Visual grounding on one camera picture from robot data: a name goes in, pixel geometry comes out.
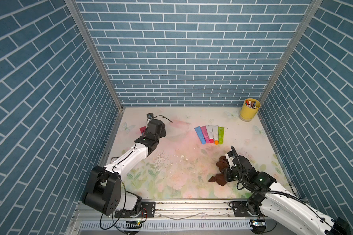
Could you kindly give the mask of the red toothpaste tube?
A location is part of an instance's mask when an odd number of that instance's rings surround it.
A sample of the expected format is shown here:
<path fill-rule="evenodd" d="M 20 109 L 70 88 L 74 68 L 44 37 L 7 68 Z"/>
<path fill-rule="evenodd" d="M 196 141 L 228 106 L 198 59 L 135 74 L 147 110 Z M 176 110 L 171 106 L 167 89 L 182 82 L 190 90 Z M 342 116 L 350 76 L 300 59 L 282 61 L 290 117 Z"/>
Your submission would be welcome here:
<path fill-rule="evenodd" d="M 146 133 L 146 129 L 147 129 L 146 126 L 143 126 L 140 128 L 141 135 L 144 135 Z"/>

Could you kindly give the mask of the brown cloth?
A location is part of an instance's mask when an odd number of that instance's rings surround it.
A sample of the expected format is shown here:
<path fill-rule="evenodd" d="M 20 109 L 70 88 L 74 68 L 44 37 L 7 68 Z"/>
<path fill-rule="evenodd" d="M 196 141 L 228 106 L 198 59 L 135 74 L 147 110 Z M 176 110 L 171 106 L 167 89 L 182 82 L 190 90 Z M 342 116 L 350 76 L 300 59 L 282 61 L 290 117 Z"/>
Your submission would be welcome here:
<path fill-rule="evenodd" d="M 219 168 L 220 173 L 212 176 L 208 181 L 210 183 L 217 183 L 223 187 L 227 184 L 227 180 L 225 179 L 225 170 L 229 168 L 229 162 L 225 156 L 221 156 L 219 161 L 216 163 L 216 166 Z"/>

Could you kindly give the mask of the blue toothpaste tube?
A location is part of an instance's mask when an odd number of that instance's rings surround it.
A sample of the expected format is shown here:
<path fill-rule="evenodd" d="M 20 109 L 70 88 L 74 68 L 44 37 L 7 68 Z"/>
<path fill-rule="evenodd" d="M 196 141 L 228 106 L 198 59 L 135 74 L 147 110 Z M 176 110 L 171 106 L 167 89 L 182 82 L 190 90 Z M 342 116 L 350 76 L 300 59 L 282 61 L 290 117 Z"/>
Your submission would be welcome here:
<path fill-rule="evenodd" d="M 197 127 L 195 127 L 194 129 L 195 129 L 195 132 L 196 132 L 196 134 L 197 134 L 197 136 L 198 136 L 200 142 L 201 142 L 203 145 L 206 144 L 206 140 L 205 140 L 205 138 L 204 138 L 204 136 L 203 136 L 203 132 L 202 132 L 202 130 L 201 130 L 201 127 L 200 127 L 200 126 L 197 126 Z"/>

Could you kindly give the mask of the green toothpaste tube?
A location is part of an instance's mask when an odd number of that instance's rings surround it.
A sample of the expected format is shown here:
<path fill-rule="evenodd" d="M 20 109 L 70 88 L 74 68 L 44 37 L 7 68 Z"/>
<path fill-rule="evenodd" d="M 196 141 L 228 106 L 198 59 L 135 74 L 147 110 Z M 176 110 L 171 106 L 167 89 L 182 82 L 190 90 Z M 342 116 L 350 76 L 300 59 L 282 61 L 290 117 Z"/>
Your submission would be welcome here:
<path fill-rule="evenodd" d="M 225 133 L 225 128 L 224 127 L 218 127 L 218 134 L 219 134 L 219 144 L 223 144 L 224 142 L 224 133 Z"/>

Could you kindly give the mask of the magenta toothpaste tube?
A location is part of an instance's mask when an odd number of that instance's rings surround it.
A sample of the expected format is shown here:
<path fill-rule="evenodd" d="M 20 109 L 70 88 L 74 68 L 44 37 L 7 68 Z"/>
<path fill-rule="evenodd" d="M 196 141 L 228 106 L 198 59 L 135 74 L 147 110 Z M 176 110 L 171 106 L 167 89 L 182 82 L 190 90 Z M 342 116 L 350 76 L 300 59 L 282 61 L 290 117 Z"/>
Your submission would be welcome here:
<path fill-rule="evenodd" d="M 208 135 L 207 127 L 206 126 L 201 126 L 201 131 L 202 131 L 202 134 L 203 134 L 203 137 L 204 137 L 204 140 L 205 140 L 206 144 L 209 144 L 210 143 L 210 138 L 209 138 L 209 135 Z"/>

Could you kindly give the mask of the white orange-cap toothpaste tube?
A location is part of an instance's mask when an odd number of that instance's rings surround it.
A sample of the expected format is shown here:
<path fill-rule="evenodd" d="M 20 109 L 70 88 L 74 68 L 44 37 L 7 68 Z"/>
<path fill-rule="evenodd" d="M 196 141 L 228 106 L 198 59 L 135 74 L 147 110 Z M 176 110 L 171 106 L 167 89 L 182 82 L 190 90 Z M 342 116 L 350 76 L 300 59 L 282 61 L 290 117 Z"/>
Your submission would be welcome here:
<path fill-rule="evenodd" d="M 212 126 L 212 132 L 213 132 L 214 143 L 216 145 L 218 145 L 219 144 L 219 126 L 213 125 Z"/>

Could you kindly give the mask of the white pink-cap toothpaste tube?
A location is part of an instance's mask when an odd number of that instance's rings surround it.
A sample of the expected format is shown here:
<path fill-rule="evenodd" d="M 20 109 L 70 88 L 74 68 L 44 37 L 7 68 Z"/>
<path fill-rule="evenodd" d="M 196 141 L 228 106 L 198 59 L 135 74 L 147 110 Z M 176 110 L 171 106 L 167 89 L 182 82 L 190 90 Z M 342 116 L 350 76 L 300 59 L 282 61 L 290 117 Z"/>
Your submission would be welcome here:
<path fill-rule="evenodd" d="M 207 129 L 207 133 L 208 133 L 208 137 L 209 137 L 209 142 L 211 144 L 213 144 L 214 143 L 214 135 L 213 135 L 213 127 L 212 127 L 212 125 L 207 125 L 206 129 Z"/>

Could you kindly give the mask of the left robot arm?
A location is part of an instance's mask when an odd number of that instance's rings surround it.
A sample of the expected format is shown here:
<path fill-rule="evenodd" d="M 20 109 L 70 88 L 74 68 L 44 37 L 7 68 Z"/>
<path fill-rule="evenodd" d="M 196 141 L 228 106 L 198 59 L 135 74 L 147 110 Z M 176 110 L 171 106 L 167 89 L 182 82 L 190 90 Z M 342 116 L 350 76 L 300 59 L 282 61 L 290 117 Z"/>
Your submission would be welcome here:
<path fill-rule="evenodd" d="M 165 124 L 160 116 L 147 114 L 145 132 L 121 157 L 106 166 L 95 166 L 88 177 L 82 203 L 104 215 L 123 212 L 135 216 L 141 210 L 141 196 L 128 192 L 122 185 L 126 176 L 139 162 L 156 150 L 159 140 L 166 136 Z"/>

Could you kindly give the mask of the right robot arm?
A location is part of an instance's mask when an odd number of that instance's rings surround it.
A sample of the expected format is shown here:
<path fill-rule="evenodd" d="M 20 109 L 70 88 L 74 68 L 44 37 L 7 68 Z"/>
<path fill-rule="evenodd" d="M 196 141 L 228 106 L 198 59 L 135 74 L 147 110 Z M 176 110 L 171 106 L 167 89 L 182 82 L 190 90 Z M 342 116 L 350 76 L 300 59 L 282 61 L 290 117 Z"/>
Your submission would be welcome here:
<path fill-rule="evenodd" d="M 269 217 L 297 235 L 351 234 L 347 221 L 311 207 L 268 173 L 255 170 L 244 156 L 230 151 L 219 162 L 223 164 L 220 171 L 226 182 L 236 181 L 251 192 L 246 209 L 253 217 Z"/>

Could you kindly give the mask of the yellow cup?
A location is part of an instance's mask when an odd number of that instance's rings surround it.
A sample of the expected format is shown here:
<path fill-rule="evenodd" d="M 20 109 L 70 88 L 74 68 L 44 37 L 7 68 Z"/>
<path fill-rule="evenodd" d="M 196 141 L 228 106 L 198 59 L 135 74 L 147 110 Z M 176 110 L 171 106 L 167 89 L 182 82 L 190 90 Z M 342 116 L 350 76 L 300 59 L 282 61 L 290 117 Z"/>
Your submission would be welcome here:
<path fill-rule="evenodd" d="M 248 108 L 245 104 L 245 101 L 246 100 L 252 100 L 252 101 L 255 101 L 256 102 L 256 105 L 257 105 L 257 108 L 256 109 L 251 109 L 251 108 Z M 252 98 L 248 98 L 246 99 L 243 103 L 243 106 L 242 106 L 242 109 L 240 111 L 240 114 L 239 114 L 239 117 L 241 120 L 243 121 L 246 121 L 246 122 L 249 122 L 251 121 L 255 115 L 257 114 L 257 112 L 259 111 L 260 107 L 261 107 L 261 103 L 255 99 L 252 99 Z"/>

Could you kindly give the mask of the pens in cup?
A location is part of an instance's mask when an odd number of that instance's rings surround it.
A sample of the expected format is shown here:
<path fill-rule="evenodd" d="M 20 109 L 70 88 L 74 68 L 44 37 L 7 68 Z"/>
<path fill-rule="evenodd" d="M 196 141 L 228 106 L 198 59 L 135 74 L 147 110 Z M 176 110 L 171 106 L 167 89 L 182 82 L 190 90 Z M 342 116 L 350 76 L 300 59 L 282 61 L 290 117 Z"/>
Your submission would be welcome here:
<path fill-rule="evenodd" d="M 245 101 L 245 104 L 248 108 L 251 108 L 251 109 L 256 109 L 257 108 L 257 105 L 256 105 L 256 102 L 255 101 L 252 101 L 252 100 L 246 100 Z"/>

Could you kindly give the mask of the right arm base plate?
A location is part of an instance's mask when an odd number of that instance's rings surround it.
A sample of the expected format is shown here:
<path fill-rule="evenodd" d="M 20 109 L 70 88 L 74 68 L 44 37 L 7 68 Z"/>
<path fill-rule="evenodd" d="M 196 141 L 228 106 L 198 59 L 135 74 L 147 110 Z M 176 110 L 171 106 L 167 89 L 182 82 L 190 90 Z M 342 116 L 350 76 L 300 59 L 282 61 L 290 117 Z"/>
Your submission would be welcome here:
<path fill-rule="evenodd" d="M 249 201 L 231 201 L 228 203 L 235 217 L 269 218 L 260 211 L 261 203 Z"/>

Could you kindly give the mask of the aluminium front rail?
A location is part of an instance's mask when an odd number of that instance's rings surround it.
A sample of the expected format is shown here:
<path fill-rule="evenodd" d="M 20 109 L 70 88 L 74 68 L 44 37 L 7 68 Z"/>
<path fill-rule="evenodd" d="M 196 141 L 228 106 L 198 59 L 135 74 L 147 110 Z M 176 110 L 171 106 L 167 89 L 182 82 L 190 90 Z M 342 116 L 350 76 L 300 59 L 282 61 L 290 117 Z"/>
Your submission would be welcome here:
<path fill-rule="evenodd" d="M 202 199 L 191 199 L 191 200 L 145 200 L 141 199 L 141 202 L 154 201 L 156 203 L 155 216 L 153 218 L 168 218 L 173 220 L 182 220 L 189 218 L 201 217 L 212 217 L 219 218 L 223 216 L 235 217 L 234 212 L 228 205 L 231 201 L 241 201 L 236 200 L 202 200 Z M 260 207 L 260 211 L 278 222 L 297 222 L 304 219 L 310 221 L 316 219 L 317 212 L 309 207 L 308 205 L 303 205 L 293 199 L 290 200 L 291 206 L 282 206 L 280 203 L 271 202 L 267 199 L 263 200 Z M 84 220 L 94 220 L 99 221 L 100 219 L 107 221 L 116 221 L 115 213 L 111 215 L 104 215 L 99 211 L 90 208 L 89 206 L 79 203 L 74 215 L 72 217 L 73 221 L 84 221 Z"/>

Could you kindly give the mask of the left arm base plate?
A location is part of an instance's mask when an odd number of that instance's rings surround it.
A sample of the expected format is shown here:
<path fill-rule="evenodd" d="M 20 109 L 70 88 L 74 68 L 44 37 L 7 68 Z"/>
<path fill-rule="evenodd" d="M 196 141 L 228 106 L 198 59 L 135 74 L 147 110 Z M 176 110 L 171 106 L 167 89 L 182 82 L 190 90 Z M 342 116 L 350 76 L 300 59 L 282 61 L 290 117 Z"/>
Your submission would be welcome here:
<path fill-rule="evenodd" d="M 137 203 L 133 210 L 116 210 L 114 217 L 119 218 L 153 218 L 155 216 L 156 203 L 154 201 L 145 201 Z"/>

